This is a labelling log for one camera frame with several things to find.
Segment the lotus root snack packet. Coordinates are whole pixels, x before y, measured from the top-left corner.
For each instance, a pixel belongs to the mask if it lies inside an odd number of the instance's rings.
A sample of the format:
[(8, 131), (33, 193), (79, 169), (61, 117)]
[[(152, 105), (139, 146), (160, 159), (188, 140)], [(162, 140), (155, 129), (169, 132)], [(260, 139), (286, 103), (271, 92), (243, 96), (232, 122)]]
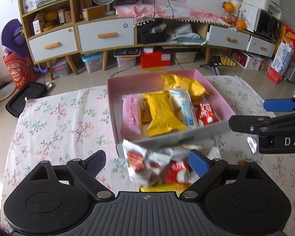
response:
[(140, 106), (141, 106), (141, 121), (142, 124), (148, 124), (151, 122), (151, 114), (149, 107), (143, 98), (143, 96), (140, 97)]

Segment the small silver snack packet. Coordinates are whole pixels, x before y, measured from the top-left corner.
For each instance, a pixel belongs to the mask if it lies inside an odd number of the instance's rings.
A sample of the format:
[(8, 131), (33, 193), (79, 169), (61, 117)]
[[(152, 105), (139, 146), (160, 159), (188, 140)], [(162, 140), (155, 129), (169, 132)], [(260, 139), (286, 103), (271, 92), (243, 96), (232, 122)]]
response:
[(252, 154), (258, 153), (258, 138), (256, 136), (248, 136), (247, 143), (251, 149)]

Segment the red strawberry candy packet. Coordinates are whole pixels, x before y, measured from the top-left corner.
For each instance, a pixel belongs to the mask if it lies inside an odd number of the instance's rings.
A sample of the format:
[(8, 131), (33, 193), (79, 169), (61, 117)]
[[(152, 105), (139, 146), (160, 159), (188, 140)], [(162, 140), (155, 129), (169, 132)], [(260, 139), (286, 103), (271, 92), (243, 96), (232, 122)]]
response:
[(199, 127), (219, 122), (213, 106), (209, 103), (200, 103), (194, 106)]

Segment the striped yellow snack pack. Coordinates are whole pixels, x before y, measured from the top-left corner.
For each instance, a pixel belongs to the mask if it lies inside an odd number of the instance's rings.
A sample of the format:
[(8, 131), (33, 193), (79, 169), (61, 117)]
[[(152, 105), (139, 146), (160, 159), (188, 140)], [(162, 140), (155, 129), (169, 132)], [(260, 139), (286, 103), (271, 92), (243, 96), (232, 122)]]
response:
[(186, 126), (174, 114), (168, 92), (149, 92), (143, 93), (141, 96), (145, 99), (152, 118), (147, 127), (148, 137), (186, 130)]

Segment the yellow blue-label snack pack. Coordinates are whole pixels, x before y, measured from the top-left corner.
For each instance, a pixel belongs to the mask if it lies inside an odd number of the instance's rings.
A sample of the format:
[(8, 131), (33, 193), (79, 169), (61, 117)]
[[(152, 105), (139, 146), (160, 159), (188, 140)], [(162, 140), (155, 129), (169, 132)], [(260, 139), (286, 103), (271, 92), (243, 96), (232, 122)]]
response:
[(162, 185), (155, 185), (155, 186), (141, 186), (139, 188), (140, 192), (175, 192), (176, 195), (179, 197), (180, 194), (185, 191), (190, 185), (188, 184), (162, 184)]

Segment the orange fruit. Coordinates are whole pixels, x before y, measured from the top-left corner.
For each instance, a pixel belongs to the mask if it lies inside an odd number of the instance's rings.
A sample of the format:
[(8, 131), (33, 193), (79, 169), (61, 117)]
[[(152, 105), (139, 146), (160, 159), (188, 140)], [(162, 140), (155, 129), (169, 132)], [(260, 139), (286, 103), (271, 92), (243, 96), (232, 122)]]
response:
[(222, 8), (228, 13), (233, 13), (235, 11), (235, 7), (231, 2), (223, 2)]
[(235, 28), (236, 29), (239, 29), (239, 30), (245, 30), (247, 28), (247, 24), (245, 22), (245, 20), (243, 19), (238, 19), (236, 22), (235, 22)]

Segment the white snack bag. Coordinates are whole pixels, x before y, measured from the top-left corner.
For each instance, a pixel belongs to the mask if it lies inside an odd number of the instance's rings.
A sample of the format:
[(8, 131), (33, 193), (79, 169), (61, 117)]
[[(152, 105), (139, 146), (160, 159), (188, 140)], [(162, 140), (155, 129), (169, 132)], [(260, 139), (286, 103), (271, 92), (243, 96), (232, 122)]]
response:
[(212, 147), (209, 150), (195, 144), (182, 144), (174, 147), (164, 147), (158, 150), (158, 153), (170, 156), (172, 161), (181, 161), (188, 157), (191, 150), (200, 152), (210, 160), (222, 157), (219, 148), (217, 147)]

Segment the white milk bread pack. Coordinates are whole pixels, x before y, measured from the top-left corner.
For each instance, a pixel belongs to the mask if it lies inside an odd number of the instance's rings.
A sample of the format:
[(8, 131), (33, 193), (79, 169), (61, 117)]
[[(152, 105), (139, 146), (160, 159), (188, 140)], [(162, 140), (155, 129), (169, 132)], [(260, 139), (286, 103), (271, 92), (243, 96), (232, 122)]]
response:
[(186, 90), (169, 89), (169, 97), (174, 108), (174, 114), (186, 126), (187, 130), (198, 127), (198, 120), (191, 102), (190, 95)]

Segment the pink wafer pack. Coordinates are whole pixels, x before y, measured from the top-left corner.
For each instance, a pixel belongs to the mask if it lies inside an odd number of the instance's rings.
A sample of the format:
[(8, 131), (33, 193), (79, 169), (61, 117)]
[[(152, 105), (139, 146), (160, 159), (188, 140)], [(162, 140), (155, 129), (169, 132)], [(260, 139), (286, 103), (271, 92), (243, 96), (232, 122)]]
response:
[(142, 137), (141, 97), (139, 94), (129, 94), (122, 97), (122, 124), (120, 134), (130, 141)]

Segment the red storage box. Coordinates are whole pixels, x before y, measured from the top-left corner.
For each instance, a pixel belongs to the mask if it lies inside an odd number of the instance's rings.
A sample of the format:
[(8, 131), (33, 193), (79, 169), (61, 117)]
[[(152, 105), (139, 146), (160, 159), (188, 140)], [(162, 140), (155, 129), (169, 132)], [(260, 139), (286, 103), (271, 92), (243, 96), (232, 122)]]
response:
[(152, 53), (141, 53), (139, 56), (141, 68), (167, 67), (171, 65), (171, 53), (154, 51)]

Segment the red white candy packet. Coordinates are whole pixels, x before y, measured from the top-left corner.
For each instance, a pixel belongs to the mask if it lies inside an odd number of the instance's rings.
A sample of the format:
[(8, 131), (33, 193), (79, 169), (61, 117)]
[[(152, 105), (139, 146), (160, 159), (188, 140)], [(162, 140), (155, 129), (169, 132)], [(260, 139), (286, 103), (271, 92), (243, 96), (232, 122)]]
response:
[(186, 159), (171, 162), (165, 173), (166, 183), (191, 185), (199, 178)]

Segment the puffy yellow snack bag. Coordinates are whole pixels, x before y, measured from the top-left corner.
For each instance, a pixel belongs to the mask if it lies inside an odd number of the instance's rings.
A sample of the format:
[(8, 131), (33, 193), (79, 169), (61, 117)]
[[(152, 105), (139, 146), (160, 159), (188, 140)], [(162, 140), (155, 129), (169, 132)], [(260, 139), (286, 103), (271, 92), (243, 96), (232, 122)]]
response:
[(165, 89), (178, 89), (180, 91), (188, 91), (191, 100), (195, 101), (200, 99), (208, 92), (206, 89), (195, 79), (179, 76), (176, 74), (161, 75)]

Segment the pink cardboard box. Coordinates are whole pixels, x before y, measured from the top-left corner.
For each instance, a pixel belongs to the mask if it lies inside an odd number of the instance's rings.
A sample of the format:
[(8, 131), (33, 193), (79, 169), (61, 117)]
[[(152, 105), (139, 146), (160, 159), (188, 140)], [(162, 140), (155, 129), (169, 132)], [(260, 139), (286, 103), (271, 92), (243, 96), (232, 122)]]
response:
[(117, 153), (123, 140), (158, 149), (229, 130), (234, 115), (208, 78), (195, 69), (108, 79), (108, 99)]

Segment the white nut snack packet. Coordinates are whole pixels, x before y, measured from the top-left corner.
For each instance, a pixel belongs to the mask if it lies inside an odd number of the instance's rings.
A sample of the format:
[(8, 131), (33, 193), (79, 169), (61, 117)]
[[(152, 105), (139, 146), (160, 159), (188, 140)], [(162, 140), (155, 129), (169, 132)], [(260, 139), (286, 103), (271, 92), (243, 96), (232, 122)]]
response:
[(172, 158), (167, 149), (148, 150), (128, 140), (123, 140), (123, 151), (130, 180), (144, 186), (158, 180)]

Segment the pink cabinet cloth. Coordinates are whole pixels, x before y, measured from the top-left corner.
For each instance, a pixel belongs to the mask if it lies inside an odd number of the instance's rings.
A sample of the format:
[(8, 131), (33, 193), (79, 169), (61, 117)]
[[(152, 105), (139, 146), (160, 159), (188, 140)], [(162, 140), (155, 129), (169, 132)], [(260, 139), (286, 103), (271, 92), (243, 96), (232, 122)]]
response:
[(204, 22), (229, 26), (219, 16), (199, 9), (164, 4), (132, 4), (114, 7), (119, 19), (133, 18), (134, 23), (143, 23), (152, 19), (174, 19), (187, 22)]

